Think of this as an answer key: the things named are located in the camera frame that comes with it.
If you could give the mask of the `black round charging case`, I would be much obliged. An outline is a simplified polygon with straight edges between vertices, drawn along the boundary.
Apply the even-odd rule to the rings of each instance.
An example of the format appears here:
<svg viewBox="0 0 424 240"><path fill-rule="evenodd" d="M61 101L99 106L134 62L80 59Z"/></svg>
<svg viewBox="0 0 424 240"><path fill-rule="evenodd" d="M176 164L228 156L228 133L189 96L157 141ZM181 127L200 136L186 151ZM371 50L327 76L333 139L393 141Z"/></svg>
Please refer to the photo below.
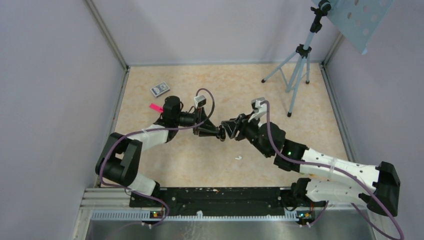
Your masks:
<svg viewBox="0 0 424 240"><path fill-rule="evenodd" d="M219 139L221 142L224 142L226 140L226 130L224 128L220 128L218 130L217 139Z"/></svg>

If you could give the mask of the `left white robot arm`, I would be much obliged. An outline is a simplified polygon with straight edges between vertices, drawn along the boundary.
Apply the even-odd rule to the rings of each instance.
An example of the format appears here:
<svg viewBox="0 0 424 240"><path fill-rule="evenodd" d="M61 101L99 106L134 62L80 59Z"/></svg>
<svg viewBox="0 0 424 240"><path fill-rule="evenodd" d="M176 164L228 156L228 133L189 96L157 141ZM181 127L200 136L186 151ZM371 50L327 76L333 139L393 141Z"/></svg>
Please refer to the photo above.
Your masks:
<svg viewBox="0 0 424 240"><path fill-rule="evenodd" d="M141 200L149 207L160 202L160 184L139 172L142 151L168 143L178 133L178 127L193 128L198 137L216 137L220 141L226 138L225 130L215 126L207 117L203 106L203 95L195 97L199 102L194 112L183 111L183 103L177 96L165 99L160 117L146 130L124 137L112 133L102 150L95 166L95 173L109 181L141 193Z"/></svg>

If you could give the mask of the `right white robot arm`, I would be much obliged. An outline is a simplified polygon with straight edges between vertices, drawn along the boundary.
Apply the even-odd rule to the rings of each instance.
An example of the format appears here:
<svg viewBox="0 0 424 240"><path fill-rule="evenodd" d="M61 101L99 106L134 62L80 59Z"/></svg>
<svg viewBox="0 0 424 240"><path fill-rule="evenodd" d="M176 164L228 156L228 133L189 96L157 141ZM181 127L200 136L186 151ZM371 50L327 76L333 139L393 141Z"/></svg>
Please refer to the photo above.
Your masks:
<svg viewBox="0 0 424 240"><path fill-rule="evenodd" d="M261 123L255 114L240 114L222 121L221 127L231 139L248 140L266 158L274 157L274 164L284 171L327 178L299 179L293 192L297 205L345 202L382 216L398 216L401 181L393 164L366 165L323 154L287 139L283 129L271 121Z"/></svg>

